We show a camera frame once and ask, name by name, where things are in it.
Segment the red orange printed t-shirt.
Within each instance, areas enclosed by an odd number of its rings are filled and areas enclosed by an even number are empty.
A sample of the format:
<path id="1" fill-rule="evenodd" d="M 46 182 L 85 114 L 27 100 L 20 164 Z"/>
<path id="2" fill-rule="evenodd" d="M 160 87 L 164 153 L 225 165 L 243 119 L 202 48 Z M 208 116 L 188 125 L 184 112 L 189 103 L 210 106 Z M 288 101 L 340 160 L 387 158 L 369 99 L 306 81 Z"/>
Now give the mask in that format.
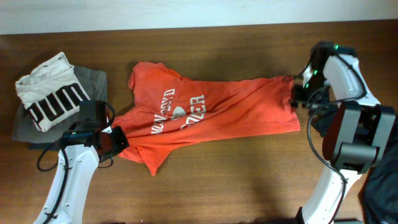
<path id="1" fill-rule="evenodd" d="M 284 77 L 237 82 L 191 80 L 162 63 L 139 62 L 129 78 L 134 107 L 114 120 L 129 142 L 120 157 L 155 175 L 180 147 L 300 130 Z"/>

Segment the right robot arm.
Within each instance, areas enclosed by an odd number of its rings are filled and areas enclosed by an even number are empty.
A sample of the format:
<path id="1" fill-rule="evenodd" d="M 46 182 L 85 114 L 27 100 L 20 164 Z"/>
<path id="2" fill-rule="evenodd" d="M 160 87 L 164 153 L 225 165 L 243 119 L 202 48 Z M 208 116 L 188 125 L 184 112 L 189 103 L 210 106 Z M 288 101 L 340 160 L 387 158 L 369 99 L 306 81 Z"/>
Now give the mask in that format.
<path id="1" fill-rule="evenodd" d="M 323 172 L 295 223 L 335 223 L 352 185 L 377 166 L 396 113 L 371 93 L 354 48 L 320 41 L 292 88 L 291 106 L 308 110 L 307 139 Z"/>

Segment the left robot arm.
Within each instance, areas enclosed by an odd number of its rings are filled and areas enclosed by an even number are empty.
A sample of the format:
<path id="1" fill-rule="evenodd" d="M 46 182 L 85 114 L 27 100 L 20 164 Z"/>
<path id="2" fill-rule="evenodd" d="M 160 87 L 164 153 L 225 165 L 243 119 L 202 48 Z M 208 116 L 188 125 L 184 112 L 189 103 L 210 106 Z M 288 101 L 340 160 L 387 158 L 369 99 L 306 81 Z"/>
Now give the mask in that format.
<path id="1" fill-rule="evenodd" d="M 113 165 L 114 157 L 129 147 L 122 128 L 111 126 L 116 113 L 109 103 L 82 101 L 78 115 L 78 121 L 49 146 L 58 150 L 57 163 L 48 169 L 40 167 L 48 149 L 37 160 L 39 171 L 56 172 L 36 223 L 81 223 L 95 170 L 104 161 Z"/>

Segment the black garment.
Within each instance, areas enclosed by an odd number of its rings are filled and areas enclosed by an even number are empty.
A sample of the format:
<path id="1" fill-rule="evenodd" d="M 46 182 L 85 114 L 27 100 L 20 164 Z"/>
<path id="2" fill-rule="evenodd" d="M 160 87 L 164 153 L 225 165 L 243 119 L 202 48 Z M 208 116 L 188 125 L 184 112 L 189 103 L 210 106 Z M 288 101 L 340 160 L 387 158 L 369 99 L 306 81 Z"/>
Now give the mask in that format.
<path id="1" fill-rule="evenodd" d="M 302 223 L 334 223 L 351 186 L 366 172 L 363 190 L 367 223 L 397 223 L 396 114 L 380 104 L 338 100 L 326 106 L 331 119 L 317 157 L 324 170 Z"/>

